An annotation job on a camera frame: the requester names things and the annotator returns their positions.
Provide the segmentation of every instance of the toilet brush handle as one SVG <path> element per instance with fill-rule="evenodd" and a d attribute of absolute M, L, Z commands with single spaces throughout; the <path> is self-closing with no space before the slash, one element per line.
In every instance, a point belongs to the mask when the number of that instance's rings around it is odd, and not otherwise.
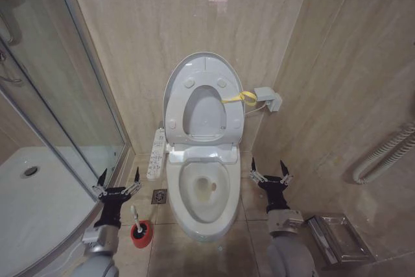
<path fill-rule="evenodd" d="M 131 208 L 130 208 L 130 211 L 131 211 L 131 214 L 132 214 L 132 216 L 134 218 L 134 222 L 136 222 L 137 232 L 141 233 L 143 231 L 143 229 L 140 226 L 140 222 L 139 222 L 139 219 L 138 219 L 138 213 L 137 213 L 136 206 L 132 204 L 131 205 Z"/>

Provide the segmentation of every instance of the toilet brush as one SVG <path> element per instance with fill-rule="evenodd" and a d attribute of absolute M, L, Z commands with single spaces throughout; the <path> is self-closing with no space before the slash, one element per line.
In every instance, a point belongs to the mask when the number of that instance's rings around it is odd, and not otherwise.
<path fill-rule="evenodd" d="M 145 248 L 153 237 L 153 231 L 149 220 L 139 221 L 136 207 L 131 205 L 131 214 L 135 224 L 131 227 L 131 239 L 137 248 Z"/>

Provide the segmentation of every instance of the white toilet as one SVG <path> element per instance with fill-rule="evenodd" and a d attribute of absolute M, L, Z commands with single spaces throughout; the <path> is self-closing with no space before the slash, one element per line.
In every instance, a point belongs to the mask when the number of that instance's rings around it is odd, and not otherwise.
<path fill-rule="evenodd" d="M 225 59 L 195 53 L 172 72 L 164 93 L 170 205 L 184 232 L 199 241 L 220 238 L 235 218 L 244 104 L 221 101 L 242 90 Z"/>

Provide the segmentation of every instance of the metal soap dish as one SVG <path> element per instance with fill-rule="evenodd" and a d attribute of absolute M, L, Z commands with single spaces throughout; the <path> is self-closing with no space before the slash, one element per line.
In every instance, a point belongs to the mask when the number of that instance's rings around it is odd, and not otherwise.
<path fill-rule="evenodd" d="M 375 261 L 344 214 L 315 215 L 307 224 L 327 261 L 326 269 L 350 268 Z"/>

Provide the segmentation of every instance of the metal frame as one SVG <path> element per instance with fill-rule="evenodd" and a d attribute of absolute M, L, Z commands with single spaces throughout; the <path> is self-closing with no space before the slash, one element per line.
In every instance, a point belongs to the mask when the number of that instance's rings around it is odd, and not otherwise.
<path fill-rule="evenodd" d="M 86 23 L 84 21 L 82 12 L 80 10 L 80 7 L 78 5 L 77 0 L 65 0 L 66 5 L 68 7 L 69 13 L 71 14 L 73 23 L 75 24 L 75 27 L 78 31 L 78 35 L 80 36 L 80 40 L 84 46 L 85 52 L 88 56 L 88 59 L 91 63 L 91 66 L 94 70 L 95 76 L 97 77 L 97 80 L 99 82 L 99 85 L 101 87 L 102 93 L 104 95 L 104 98 L 106 102 L 108 103 L 108 107 L 110 108 L 110 111 L 113 115 L 113 118 L 115 120 L 115 123 L 117 125 L 117 128 L 119 130 L 119 133 L 124 141 L 124 148 L 120 153 L 119 159 L 117 164 L 115 165 L 115 169 L 113 171 L 113 175 L 109 181 L 109 186 L 116 184 L 116 181 L 120 180 L 119 177 L 120 174 L 122 174 L 122 170 L 125 170 L 126 168 L 123 167 L 125 162 L 128 161 L 128 155 L 132 152 L 135 154 L 135 151 L 131 145 L 130 138 L 128 137 L 128 134 L 126 132 L 126 128 L 124 126 L 124 123 L 122 122 L 121 115 L 118 111 L 118 108 L 115 103 L 115 99 L 113 98 L 110 85 L 108 84 L 108 81 L 106 79 L 105 72 L 102 68 L 101 61 L 99 60 L 98 54 L 96 52 L 95 46 L 93 44 L 93 41 L 91 39 L 91 35 L 89 33 L 89 30 L 86 26 Z M 18 109 L 18 112 L 24 117 L 24 113 Z M 38 131 L 36 131 L 36 127 L 31 125 L 32 129 L 39 135 L 41 138 L 43 138 L 42 134 L 40 134 Z M 86 191 L 88 194 L 91 195 L 91 191 L 89 188 L 86 188 Z M 69 248 L 71 244 L 76 241 L 76 239 L 82 234 L 84 229 L 96 218 L 98 213 L 100 212 L 102 206 L 100 204 L 96 204 L 95 207 L 92 209 L 91 213 L 75 228 L 58 246 L 56 246 L 54 249 L 52 249 L 48 254 L 44 255 L 42 258 L 40 258 L 36 263 L 31 265 L 30 267 L 27 267 L 20 273 L 18 273 L 16 276 L 33 276 L 34 273 L 40 271 L 44 267 L 48 266 L 52 261 L 54 261 L 64 250 Z"/>
<path fill-rule="evenodd" d="M 69 13 L 71 14 L 72 20 L 75 24 L 75 27 L 77 28 L 78 34 L 88 56 L 88 59 L 91 62 L 91 66 L 94 70 L 94 73 L 99 81 L 99 85 L 101 86 L 104 97 L 108 103 L 108 106 L 110 107 L 113 118 L 117 123 L 121 137 L 127 145 L 131 146 L 130 138 L 128 137 L 124 123 L 122 122 L 121 115 L 118 111 L 115 99 L 112 95 L 110 85 L 102 68 L 101 61 L 99 60 L 97 50 L 95 48 L 95 45 L 93 44 L 91 34 L 89 33 L 78 1 L 65 0 L 65 2 L 68 7 Z"/>
<path fill-rule="evenodd" d="M 49 143 L 49 140 L 45 138 L 45 136 L 37 129 L 37 127 L 31 122 L 31 120 L 26 116 L 26 114 L 20 109 L 20 107 L 13 101 L 12 97 L 9 96 L 7 91 L 0 85 L 0 94 L 6 99 L 6 101 L 15 109 L 15 111 L 19 114 L 19 116 L 26 122 L 29 128 L 40 138 L 45 146 L 49 147 L 49 149 L 55 154 L 55 156 L 63 163 L 65 168 L 72 174 L 73 178 L 82 186 L 84 191 L 94 200 L 97 201 L 97 196 L 89 189 L 88 185 L 85 184 L 83 179 L 78 176 L 76 171 L 71 167 L 71 165 L 66 161 L 66 159 L 60 154 L 60 152 Z"/>

